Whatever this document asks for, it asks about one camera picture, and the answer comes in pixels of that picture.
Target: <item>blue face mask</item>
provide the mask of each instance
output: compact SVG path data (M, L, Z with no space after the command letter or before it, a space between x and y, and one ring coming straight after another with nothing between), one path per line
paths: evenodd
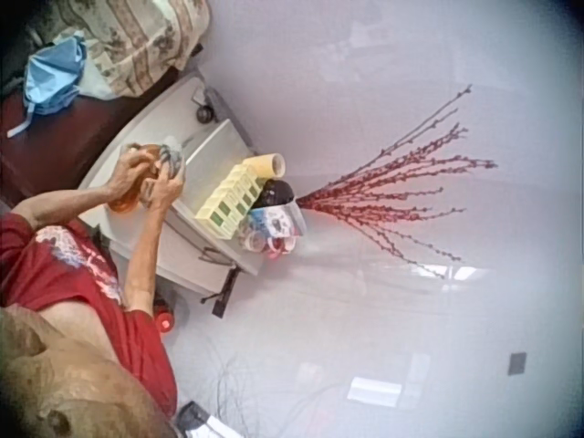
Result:
M79 94L76 84L83 74L86 57L81 36L71 36L30 57L24 89L26 120L11 129L8 138L28 128L33 113L51 114L69 106Z

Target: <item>hand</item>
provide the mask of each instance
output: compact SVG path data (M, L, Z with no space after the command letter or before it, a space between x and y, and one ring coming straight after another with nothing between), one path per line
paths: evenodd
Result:
M136 149L134 145L125 146L113 174L106 183L111 200L120 198L154 162L154 157L146 151Z
M169 178L171 166L164 162L158 179L146 178L141 187L141 199L151 211L166 213L181 195L184 187L184 160L174 178Z

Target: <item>red berry branch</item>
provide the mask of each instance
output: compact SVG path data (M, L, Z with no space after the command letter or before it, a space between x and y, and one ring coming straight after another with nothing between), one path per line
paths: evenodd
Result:
M455 123L441 137L412 151L405 151L407 149L405 146L413 145L423 134L430 130L435 130L441 123L454 115L458 109L451 109L451 107L457 100L470 93L471 86L469 85L416 128L391 146L382 149L372 160L353 172L341 176L336 181L329 182L321 189L299 198L297 200L298 205L304 209L330 214L367 236L381 250L387 251L392 256L396 256L404 262L418 266L436 276L442 276L408 258L394 241L401 239L412 242L454 262L459 262L462 259L431 244L421 242L411 235L400 233L394 230L393 226L403 221L418 222L437 219L450 214L461 213L464 209L452 208L434 213L431 208L399 205L399 202L407 201L416 196L433 196L442 193L443 187L420 192L408 192L403 189L397 193L388 193L388 191L390 189L397 190L398 185L396 184L417 178L469 173L472 169L492 169L496 167L496 164L491 160L476 160L463 155L455 155L445 159L434 158L436 152L444 146L463 138L468 132L459 123ZM398 151L403 151L403 153L396 157L395 155Z

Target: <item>red t-shirt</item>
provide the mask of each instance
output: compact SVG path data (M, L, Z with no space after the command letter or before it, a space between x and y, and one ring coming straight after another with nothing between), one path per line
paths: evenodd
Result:
M120 364L148 390L162 411L176 411L171 364L151 316L124 311L115 266L93 245L79 222L33 232L18 214L0 222L0 302L39 311L78 300L92 306Z

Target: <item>white table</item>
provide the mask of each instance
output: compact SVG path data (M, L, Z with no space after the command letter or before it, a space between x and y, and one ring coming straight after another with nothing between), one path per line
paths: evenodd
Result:
M202 125L195 117L198 107L191 100L191 96L202 86L203 83L200 79L195 76L187 76L162 93L118 134L93 165L79 188L97 187L104 184L111 176L120 156L122 145L133 142L139 144L163 143L169 137L173 137L179 143L192 144L193 141L199 141L201 145L208 144L208 142L205 143L204 139L208 138L209 132L218 128L219 125ZM200 151L193 146L190 149L195 151L191 160L196 162L196 154ZM224 151L230 150L228 146L223 146L223 149ZM241 149L235 148L231 154L233 155L232 159L234 159L233 157L241 159L241 153ZM208 153L200 155L209 157ZM217 160L220 160L222 156L224 154L218 156ZM224 162L220 163L219 166L213 166L212 162L207 162L203 169L206 168L208 172L213 172L214 167L226 169ZM202 166L193 166L194 168L203 172ZM189 178L190 172L192 171L189 171L187 166L187 182L184 192L188 196L193 196L193 190L196 190L196 187L189 185L189 180L192 181L192 184L200 184L202 177L199 174L198 177L191 175ZM217 178L218 176L213 173L213 178L210 180L216 182ZM210 186L206 184L202 196L208 196L210 193L206 194L206 192L209 190ZM178 210L181 210L182 203L177 204ZM146 211L142 206L128 214L116 214L107 206L101 205L85 212L80 218L90 226L99 225L101 232L110 240L109 249L114 253L114 256L129 259L138 242L145 214ZM234 256L237 256L233 244L229 242L215 243L219 246L222 245L223 249L228 248L231 251L228 254L230 258L233 259ZM162 226L156 267L158 275L206 296L219 292L231 266L206 262L201 259L202 255L199 248L192 245L169 224L165 223ZM244 257L240 259L243 263L238 263L238 265L244 271L257 274L262 264L262 257L251 253L240 256Z

